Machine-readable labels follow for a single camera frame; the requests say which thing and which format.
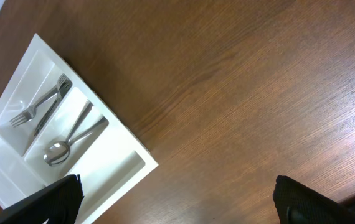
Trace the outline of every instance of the silver spoon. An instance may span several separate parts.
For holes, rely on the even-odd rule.
[[[102,117],[99,121],[97,121],[94,125],[88,128],[86,131],[79,134],[74,139],[71,139],[74,132],[78,129],[82,121],[86,118],[87,114],[89,114],[90,110],[93,108],[93,104],[89,101],[86,102],[86,105],[82,112],[79,114],[79,117],[75,124],[73,125],[69,135],[67,136],[65,141],[59,141],[54,143],[48,150],[46,150],[44,155],[44,160],[49,166],[54,166],[56,164],[61,164],[64,162],[68,156],[70,155],[70,147],[78,142],[79,140],[91,135],[94,130],[99,127],[101,124],[106,123],[107,119]]]

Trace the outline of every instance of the wooden table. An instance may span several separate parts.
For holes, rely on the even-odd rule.
[[[278,174],[355,194],[355,1],[7,0],[0,96],[35,33],[159,162],[96,223],[278,223]]]

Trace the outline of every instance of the white tray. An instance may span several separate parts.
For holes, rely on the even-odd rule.
[[[9,120],[51,89],[61,74],[73,85],[40,134],[34,129],[52,104],[13,128]],[[74,144],[61,165],[43,161],[44,149],[64,140],[86,100],[94,105],[77,133],[103,115],[108,126]],[[91,223],[148,175],[156,161],[83,80],[36,34],[0,98],[0,206],[6,208],[65,175],[80,174],[85,198],[77,223]]]

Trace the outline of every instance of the black object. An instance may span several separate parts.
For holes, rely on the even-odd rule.
[[[83,200],[80,176],[68,175],[0,213],[0,224],[75,223]]]
[[[355,223],[355,213],[287,177],[278,176],[273,200],[281,224]]]

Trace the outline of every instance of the utensil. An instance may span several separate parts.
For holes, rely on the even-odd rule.
[[[43,104],[47,100],[51,99],[54,95],[57,94],[61,84],[68,80],[67,76],[62,74],[59,79],[57,80],[57,84],[49,90],[46,94],[41,96],[33,105],[30,105],[27,109],[25,109],[23,112],[19,113],[17,116],[13,117],[10,120],[11,125],[13,128],[24,124],[25,122],[28,122],[35,118],[36,115],[36,109],[39,105]]]
[[[61,164],[62,162],[64,162],[70,155],[70,148],[74,143],[91,135],[92,133],[94,133],[95,129],[98,128],[101,124],[108,122],[107,119],[103,116],[94,125],[86,129],[86,131],[82,132],[75,138],[71,139],[74,132],[79,128],[82,121],[84,121],[84,119],[87,117],[87,114],[89,114],[92,108],[93,108],[93,104],[87,101],[84,109],[79,114],[77,121],[72,126],[72,129],[68,134],[67,138],[65,139],[65,141],[56,142],[51,147],[49,147],[48,150],[46,150],[44,154],[44,160],[49,166],[54,166],[56,164]]]
[[[70,90],[71,86],[72,86],[72,82],[70,80],[64,81],[64,83],[60,86],[59,91],[57,92],[57,98],[53,102],[52,106],[50,106],[50,108],[47,110],[46,114],[39,121],[38,125],[35,128],[34,136],[37,136],[39,132],[42,130],[47,120],[52,116],[57,106],[60,104],[60,102],[63,100],[63,98]]]

